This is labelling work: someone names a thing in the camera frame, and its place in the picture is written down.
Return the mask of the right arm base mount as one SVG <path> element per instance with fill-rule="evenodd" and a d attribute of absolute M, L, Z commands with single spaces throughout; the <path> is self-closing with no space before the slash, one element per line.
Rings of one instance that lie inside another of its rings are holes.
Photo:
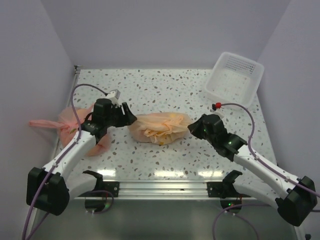
<path fill-rule="evenodd" d="M 222 181 L 209 181 L 206 183 L 207 194 L 209 198 L 219 198 L 223 209 L 242 204 L 242 197 L 233 186 L 236 179 L 242 173 L 238 170 L 232 170 Z"/>

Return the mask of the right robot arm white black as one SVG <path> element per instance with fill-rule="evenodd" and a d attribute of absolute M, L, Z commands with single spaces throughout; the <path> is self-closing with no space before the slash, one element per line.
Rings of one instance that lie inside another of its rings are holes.
<path fill-rule="evenodd" d="M 187 128 L 193 136 L 212 145 L 220 156 L 246 168 L 262 181 L 250 186 L 229 179 L 222 185 L 227 196 L 239 193 L 256 198 L 275 208 L 287 223 L 295 227 L 299 227 L 317 205 L 312 179 L 307 176 L 299 178 L 264 158 L 243 138 L 228 132 L 218 115 L 203 114 Z"/>

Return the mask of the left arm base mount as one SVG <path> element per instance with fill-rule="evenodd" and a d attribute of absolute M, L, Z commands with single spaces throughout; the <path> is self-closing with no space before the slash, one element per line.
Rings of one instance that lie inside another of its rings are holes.
<path fill-rule="evenodd" d="M 104 181 L 103 175 L 92 170 L 85 170 L 83 174 L 90 175 L 95 178 L 94 188 L 82 194 L 83 197 L 101 198 L 98 203 L 93 203 L 92 199 L 85 200 L 84 206 L 86 211 L 90 210 L 92 215 L 108 212 L 119 196 L 120 182 L 119 181 Z"/>

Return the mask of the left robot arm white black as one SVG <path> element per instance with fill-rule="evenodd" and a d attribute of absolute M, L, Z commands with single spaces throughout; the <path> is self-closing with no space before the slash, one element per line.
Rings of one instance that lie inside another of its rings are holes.
<path fill-rule="evenodd" d="M 88 113 L 75 131 L 69 144 L 42 168 L 33 167 L 27 176 L 26 203 L 32 208 L 59 216 L 74 198 L 90 193 L 99 196 L 106 187 L 103 176 L 90 170 L 82 183 L 68 182 L 72 170 L 81 158 L 107 134 L 110 127 L 122 128 L 132 125 L 137 117 L 127 103 L 99 98 L 93 111 Z"/>

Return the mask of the orange plastic bag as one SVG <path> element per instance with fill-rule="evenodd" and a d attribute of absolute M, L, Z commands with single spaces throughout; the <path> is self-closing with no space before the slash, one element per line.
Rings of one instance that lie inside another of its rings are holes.
<path fill-rule="evenodd" d="M 189 132 L 192 119 L 185 113 L 158 112 L 139 114 L 137 120 L 128 126 L 134 140 L 140 143 L 168 145 L 181 139 Z"/>

